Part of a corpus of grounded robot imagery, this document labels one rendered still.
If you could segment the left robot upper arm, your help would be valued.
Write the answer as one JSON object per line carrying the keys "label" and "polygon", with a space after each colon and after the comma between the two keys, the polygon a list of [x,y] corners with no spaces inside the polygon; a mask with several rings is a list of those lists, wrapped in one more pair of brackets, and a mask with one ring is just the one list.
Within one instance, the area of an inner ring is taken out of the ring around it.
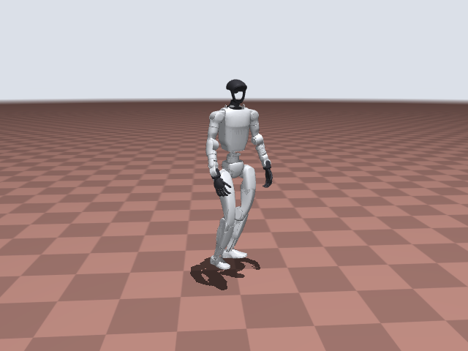
{"label": "left robot upper arm", "polygon": [[259,134],[259,121],[258,121],[259,114],[256,110],[251,110],[251,109],[249,110],[251,112],[251,120],[250,120],[250,126],[249,126],[250,131],[252,133],[251,142],[254,145],[258,145],[263,142],[263,137],[262,135]]}

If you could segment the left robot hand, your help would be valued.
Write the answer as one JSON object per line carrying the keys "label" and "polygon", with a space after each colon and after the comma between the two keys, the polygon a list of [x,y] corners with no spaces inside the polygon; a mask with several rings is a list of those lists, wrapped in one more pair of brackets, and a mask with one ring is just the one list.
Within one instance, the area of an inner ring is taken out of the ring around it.
{"label": "left robot hand", "polygon": [[265,170],[266,181],[265,181],[265,185],[263,185],[263,186],[265,188],[267,188],[272,184],[273,176],[272,176],[272,172],[271,172],[271,163],[270,163],[270,161],[267,160],[265,162],[265,164],[266,164],[266,167],[264,167],[263,169]]}

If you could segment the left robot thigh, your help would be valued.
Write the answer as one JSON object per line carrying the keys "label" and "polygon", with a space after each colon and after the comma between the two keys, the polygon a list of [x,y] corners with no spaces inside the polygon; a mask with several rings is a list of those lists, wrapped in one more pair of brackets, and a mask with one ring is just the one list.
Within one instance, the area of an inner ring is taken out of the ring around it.
{"label": "left robot thigh", "polygon": [[241,182],[241,206],[235,208],[235,219],[241,220],[246,217],[252,203],[256,190],[256,176],[254,168],[249,165],[244,165],[243,174],[240,175],[243,180]]}

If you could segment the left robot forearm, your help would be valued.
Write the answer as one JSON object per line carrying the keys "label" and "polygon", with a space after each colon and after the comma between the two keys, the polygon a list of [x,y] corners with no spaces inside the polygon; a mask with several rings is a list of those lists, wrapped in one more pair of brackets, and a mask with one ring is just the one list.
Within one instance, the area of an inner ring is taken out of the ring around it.
{"label": "left robot forearm", "polygon": [[[263,167],[266,167],[266,164],[265,162],[268,160],[268,155],[265,151],[265,145],[264,145],[264,141],[262,143],[260,143],[259,145],[257,145],[256,147],[256,150],[258,152],[258,155],[259,155],[259,158],[260,158],[260,161],[262,162],[262,166]],[[271,162],[271,161],[270,161]]]}

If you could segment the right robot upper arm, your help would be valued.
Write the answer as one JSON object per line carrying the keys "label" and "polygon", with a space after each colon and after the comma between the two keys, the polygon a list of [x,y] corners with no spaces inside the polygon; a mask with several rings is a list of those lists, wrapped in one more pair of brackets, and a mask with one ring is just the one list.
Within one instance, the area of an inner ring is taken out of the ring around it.
{"label": "right robot upper arm", "polygon": [[224,110],[214,111],[209,116],[209,128],[208,128],[208,140],[213,141],[213,150],[217,150],[219,147],[218,141],[216,141],[216,136],[219,131],[219,124],[224,120]]}

